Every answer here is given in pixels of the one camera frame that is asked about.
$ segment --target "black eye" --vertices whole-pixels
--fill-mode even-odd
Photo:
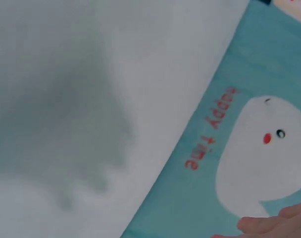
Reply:
[[[285,131],[284,130],[282,130],[282,129],[279,129],[279,130],[277,130],[276,131],[276,134],[277,134],[277,136],[279,137],[279,138],[285,138],[285,136],[286,136],[286,133],[285,133]]]

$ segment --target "teal blanket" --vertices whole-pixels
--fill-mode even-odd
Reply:
[[[301,0],[251,1],[175,150],[122,238],[239,235],[301,202]]]

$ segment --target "white cartoon character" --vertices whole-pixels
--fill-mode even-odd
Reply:
[[[301,22],[301,0],[274,0],[274,4]]]
[[[301,111],[273,97],[242,109],[216,175],[219,201],[238,217],[267,217],[262,201],[301,189]]]

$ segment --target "finger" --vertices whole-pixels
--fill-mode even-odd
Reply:
[[[257,234],[244,234],[244,235],[240,235],[238,237],[225,237],[225,236],[221,236],[221,235],[214,235],[211,238],[260,238],[260,236]]]
[[[271,231],[285,220],[286,219],[282,217],[243,217],[238,223],[238,229],[245,234],[264,234]]]
[[[285,207],[279,212],[278,216],[289,219],[299,215],[300,213],[301,213],[301,203],[295,206]]]

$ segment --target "red nose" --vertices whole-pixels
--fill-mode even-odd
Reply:
[[[268,144],[271,140],[271,134],[270,133],[267,133],[265,134],[264,136],[264,144]]]

